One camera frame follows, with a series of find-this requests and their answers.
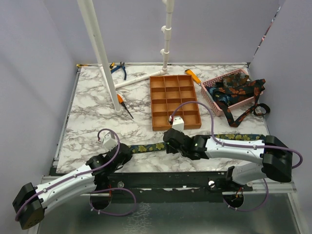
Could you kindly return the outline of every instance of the blue-handled pliers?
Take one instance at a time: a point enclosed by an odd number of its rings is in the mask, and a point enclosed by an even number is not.
[[[120,62],[119,65],[117,65],[114,69],[111,69],[111,73],[114,73],[115,71],[117,71],[119,68],[122,68],[124,74],[125,74],[125,78],[124,80],[126,80],[127,78],[127,73],[126,73],[126,68],[125,68],[125,63],[124,62]]]

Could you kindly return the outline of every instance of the white marble tabletop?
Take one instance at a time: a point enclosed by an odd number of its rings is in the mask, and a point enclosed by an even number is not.
[[[244,65],[173,65],[168,67],[170,75],[183,75],[184,70],[191,69],[202,81],[215,78],[224,73],[246,67]],[[161,66],[127,65],[127,80],[159,71]],[[101,72],[97,67],[82,67],[77,89],[70,112],[66,133],[59,155],[57,173],[68,173],[90,157],[104,153],[105,150],[97,141],[97,133],[102,128],[114,130],[122,143],[127,145],[152,144],[162,142],[163,131],[152,130],[151,99],[149,80],[144,80],[117,90],[128,110],[121,116],[114,113],[114,107],[107,89],[102,85]],[[115,84],[123,81],[121,69],[113,73]],[[195,85],[197,99],[206,103]],[[250,105],[232,112],[234,118],[240,116]],[[211,120],[207,110],[199,107],[202,126],[200,129],[186,130],[189,136],[210,134]],[[248,115],[238,128],[227,124],[224,116],[214,116],[215,134],[264,134],[267,127],[263,117]],[[194,172],[194,171],[226,171],[228,167],[242,165],[245,162],[226,158],[201,159],[191,161],[181,154],[166,154],[165,151],[135,154],[119,172]]]

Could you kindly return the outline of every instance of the orange sorting tray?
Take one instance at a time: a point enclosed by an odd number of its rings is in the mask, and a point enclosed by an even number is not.
[[[150,77],[153,131],[168,130],[169,116],[182,103],[197,101],[190,75]],[[175,116],[184,120],[184,129],[201,127],[197,104],[187,104]]]

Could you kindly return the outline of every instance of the pink basket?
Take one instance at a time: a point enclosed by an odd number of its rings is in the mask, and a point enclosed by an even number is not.
[[[244,70],[242,69],[237,69],[235,71],[232,71],[232,72],[229,72],[227,74],[224,74],[222,76],[219,76],[219,77],[216,77],[216,78],[213,78],[213,79],[210,79],[208,81],[205,81],[205,82],[202,82],[201,83],[201,94],[204,96],[204,98],[206,99],[206,101],[209,103],[210,107],[212,108],[212,110],[214,111],[214,113],[216,114],[216,116],[221,116],[223,115],[223,111],[220,109],[220,107],[216,104],[216,102],[214,102],[214,100],[212,99],[211,95],[208,93],[207,89],[205,88],[205,86],[213,86],[216,82],[219,82],[219,81],[222,81],[222,78],[223,77],[226,77],[228,75],[233,75],[233,74],[237,74],[237,73],[245,73],[247,74]],[[254,101],[254,97],[250,97],[246,100],[243,100],[237,104],[234,104],[232,106],[229,106],[229,109],[232,111],[232,110],[236,110],[238,109],[239,107],[243,106],[243,105],[246,105],[248,103],[251,103]]]

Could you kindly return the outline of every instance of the screw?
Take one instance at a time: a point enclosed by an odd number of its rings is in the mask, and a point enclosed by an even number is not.
[[[118,182],[118,184],[117,184],[118,188],[123,188],[124,186],[125,186],[125,184],[122,181]]]
[[[210,188],[213,188],[215,186],[215,182],[213,180],[210,180],[208,182],[208,185],[209,185]]]

